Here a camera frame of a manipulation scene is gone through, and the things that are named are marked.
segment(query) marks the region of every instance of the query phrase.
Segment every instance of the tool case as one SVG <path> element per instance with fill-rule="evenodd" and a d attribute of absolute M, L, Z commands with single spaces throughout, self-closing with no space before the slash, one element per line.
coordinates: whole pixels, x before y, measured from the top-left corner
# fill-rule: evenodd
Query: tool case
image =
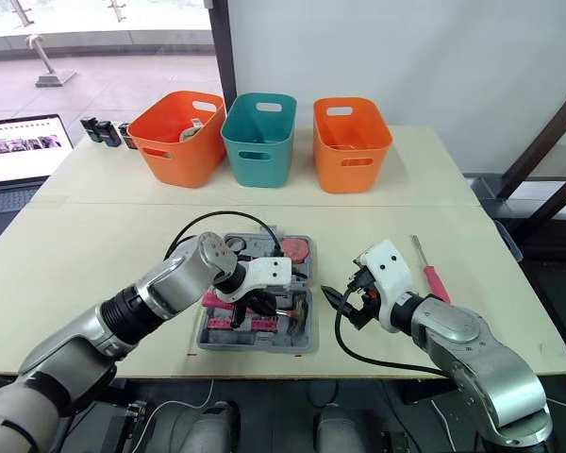
<path fill-rule="evenodd" d="M 260 316 L 247 311 L 245 320 L 236 329 L 230 327 L 233 304 L 226 304 L 216 294 L 205 294 L 201 301 L 203 313 L 197 327 L 197 345 L 202 349 L 260 350 L 297 354 L 308 352 L 313 345 L 312 293 L 308 288 L 312 281 L 315 248 L 307 236 L 282 236 L 272 228 L 282 245 L 285 256 L 292 258 L 291 286 L 288 290 L 269 288 L 275 295 L 276 307 L 292 310 L 293 299 L 304 307 L 304 323 L 296 325 L 292 319 L 278 315 Z M 273 239 L 261 230 L 258 234 L 229 233 L 226 244 L 242 259 L 270 257 Z"/>

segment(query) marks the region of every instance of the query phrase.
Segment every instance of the gray tool case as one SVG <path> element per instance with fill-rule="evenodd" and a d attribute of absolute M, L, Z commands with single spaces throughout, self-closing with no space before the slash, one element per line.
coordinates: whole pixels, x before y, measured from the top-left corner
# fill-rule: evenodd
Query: gray tool case
<path fill-rule="evenodd" d="M 291 310 L 292 300 L 295 297 L 304 298 L 303 306 L 306 311 L 304 325 L 295 326 L 290 318 L 282 315 L 276 318 L 265 318 L 255 313 L 247 313 L 245 320 L 237 329 L 208 328 L 210 319 L 230 319 L 232 310 L 203 307 L 203 314 L 197 329 L 197 345 L 202 349 L 260 350 L 297 354 L 308 352 L 312 348 L 313 306 L 312 293 L 308 285 L 313 275 L 314 243 L 307 236 L 280 236 L 276 233 L 275 228 L 273 230 L 281 243 L 286 239 L 294 239 L 305 241 L 308 245 L 308 255 L 304 261 L 291 265 L 290 288 L 288 290 L 281 288 L 280 291 L 269 290 L 276 297 L 277 308 L 282 310 Z M 229 233 L 225 236 L 225 242 L 238 256 L 250 258 L 270 257 L 274 247 L 273 239 L 266 232 L 259 234 Z M 261 319 L 267 319 L 271 324 L 275 319 L 276 332 L 252 330 L 253 321 Z"/>

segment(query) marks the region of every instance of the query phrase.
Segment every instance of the beige table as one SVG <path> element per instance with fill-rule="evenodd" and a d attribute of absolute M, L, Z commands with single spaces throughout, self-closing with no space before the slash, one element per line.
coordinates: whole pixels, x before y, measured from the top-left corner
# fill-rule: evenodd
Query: beige table
<path fill-rule="evenodd" d="M 201 204 L 201 193 L 196 203 Z M 227 206 L 210 206 L 209 210 Z M 342 288 L 352 259 L 390 238 L 408 260 L 422 293 L 425 280 L 409 234 L 422 239 L 458 305 L 481 313 L 493 334 L 537 373 L 566 373 L 566 347 L 513 261 L 491 220 L 476 206 L 238 206 L 318 249 L 312 284 L 315 349 L 301 357 L 214 352 L 195 343 L 195 306 L 147 337 L 119 365 L 123 377 L 303 378 L 414 377 L 423 374 L 355 361 L 338 348 L 334 312 L 318 291 Z M 190 205 L 34 202 L 0 238 L 0 372 L 16 372 L 29 349 L 88 306 L 112 296 L 158 262 L 178 229 L 208 210 Z M 206 220 L 195 232 L 255 231 L 244 219 Z M 343 323 L 350 347 L 368 357 L 431 364 L 404 334 L 372 322 L 361 332 Z"/>
<path fill-rule="evenodd" d="M 367 193 L 323 192 L 312 163 L 312 130 L 295 134 L 290 180 L 280 189 L 240 186 L 225 160 L 201 189 L 156 180 L 138 151 L 108 148 L 88 137 L 42 186 L 34 202 L 142 203 L 216 206 L 479 206 L 436 133 L 427 127 L 391 129 L 390 150 Z"/>

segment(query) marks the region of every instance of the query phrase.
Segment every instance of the black battery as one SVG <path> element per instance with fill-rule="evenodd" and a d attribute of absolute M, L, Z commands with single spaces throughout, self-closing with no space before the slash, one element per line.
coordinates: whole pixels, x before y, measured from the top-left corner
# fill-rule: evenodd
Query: black battery
<path fill-rule="evenodd" d="M 124 139 L 124 143 L 128 148 L 139 149 L 132 140 L 132 137 L 130 137 L 130 135 L 128 134 L 128 126 L 130 126 L 130 123 L 121 123 L 118 126 L 118 129 L 120 129 L 120 135 Z"/>
<path fill-rule="evenodd" d="M 105 141 L 107 146 L 119 146 L 122 144 L 122 139 L 118 135 L 115 127 L 111 121 L 101 121 L 96 125 L 96 129 L 98 130 L 98 134 L 101 138 Z"/>
<path fill-rule="evenodd" d="M 86 133 L 89 135 L 93 142 L 100 143 L 103 141 L 98 133 L 98 130 L 96 129 L 98 120 L 95 116 L 85 116 L 81 120 L 79 120 L 79 122 L 86 129 Z"/>

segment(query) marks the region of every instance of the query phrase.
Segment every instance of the plastic basket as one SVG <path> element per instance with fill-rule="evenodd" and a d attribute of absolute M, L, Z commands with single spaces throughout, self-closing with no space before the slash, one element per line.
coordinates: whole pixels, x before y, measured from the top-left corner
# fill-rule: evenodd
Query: plastic basket
<path fill-rule="evenodd" d="M 222 135 L 241 185 L 280 187 L 287 182 L 295 106 L 291 96 L 266 92 L 250 92 L 235 100 Z"/>
<path fill-rule="evenodd" d="M 319 182 L 330 193 L 369 191 L 392 144 L 377 106 L 361 97 L 315 102 L 313 139 Z"/>
<path fill-rule="evenodd" d="M 220 128 L 225 120 L 222 97 L 204 92 L 171 92 L 128 127 L 157 179 L 167 184 L 201 187 L 225 156 Z M 183 130 L 203 125 L 180 141 Z"/>

